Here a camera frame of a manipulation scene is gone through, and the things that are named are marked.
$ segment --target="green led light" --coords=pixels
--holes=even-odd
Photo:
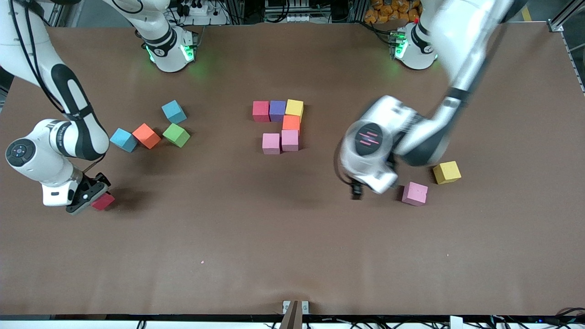
[[[406,51],[406,47],[408,47],[408,40],[402,41],[397,47],[394,55],[396,58],[401,59],[404,56],[404,52]]]
[[[153,53],[150,51],[148,46],[146,46],[146,51],[148,52],[148,55],[150,56],[150,61],[154,63]],[[181,51],[183,52],[183,56],[185,56],[186,61],[192,61],[193,58],[195,57],[193,54],[193,49],[191,49],[190,47],[181,46]]]
[[[146,51],[148,52],[148,55],[150,56],[150,61],[154,63],[154,57],[152,57],[152,53],[150,52],[150,49],[148,49],[148,46],[146,46]]]
[[[183,55],[185,56],[185,60],[186,61],[192,61],[193,60],[193,49],[187,47],[187,46],[182,46],[181,50],[183,51]]]

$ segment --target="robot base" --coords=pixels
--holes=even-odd
[[[413,70],[424,70],[431,66],[436,60],[437,54],[434,50],[425,54],[414,44],[414,41],[412,40],[412,29],[415,26],[415,23],[408,23],[404,27],[398,29],[399,33],[404,34],[405,39],[403,39],[396,47],[390,46],[390,56],[403,62],[404,65]]]

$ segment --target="purple cube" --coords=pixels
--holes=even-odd
[[[272,122],[282,122],[286,109],[286,101],[270,101],[270,120]]]
[[[264,154],[280,154],[280,134],[265,133],[262,134],[262,151]]]
[[[283,152],[298,151],[298,130],[283,130],[281,145]]]
[[[410,182],[404,187],[402,202],[412,205],[423,205],[426,203],[426,191],[428,189],[427,186]]]

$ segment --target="green cube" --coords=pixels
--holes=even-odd
[[[179,127],[176,124],[171,124],[168,126],[167,130],[163,132],[163,136],[180,148],[185,145],[189,137],[191,137],[189,133],[185,131],[185,129]]]

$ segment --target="yellow cube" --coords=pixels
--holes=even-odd
[[[452,183],[461,178],[461,173],[455,161],[440,163],[433,168],[437,184]]]
[[[288,115],[300,116],[302,121],[302,108],[303,108],[302,101],[288,100],[287,109],[284,111],[284,113]]]

